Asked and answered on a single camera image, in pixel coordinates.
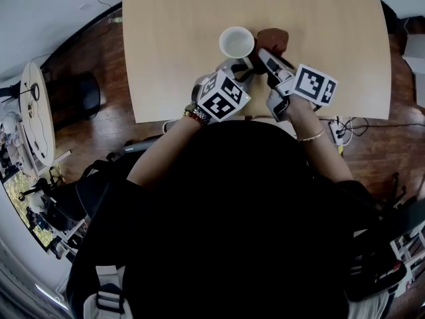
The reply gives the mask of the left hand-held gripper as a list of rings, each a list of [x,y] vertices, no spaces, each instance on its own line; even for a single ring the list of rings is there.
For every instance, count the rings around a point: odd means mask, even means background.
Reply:
[[[224,121],[249,103],[250,85],[255,76],[248,59],[227,59],[214,72],[195,81],[191,100],[209,118]]]

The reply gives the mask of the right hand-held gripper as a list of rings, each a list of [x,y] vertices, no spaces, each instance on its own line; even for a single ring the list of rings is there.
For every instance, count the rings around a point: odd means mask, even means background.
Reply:
[[[258,58],[257,74],[268,74],[268,86],[271,88],[266,105],[277,122],[286,119],[291,95],[308,100],[314,112],[330,105],[337,87],[337,81],[332,77],[303,64],[293,75],[291,71],[296,70],[293,64],[266,49],[258,51]]]

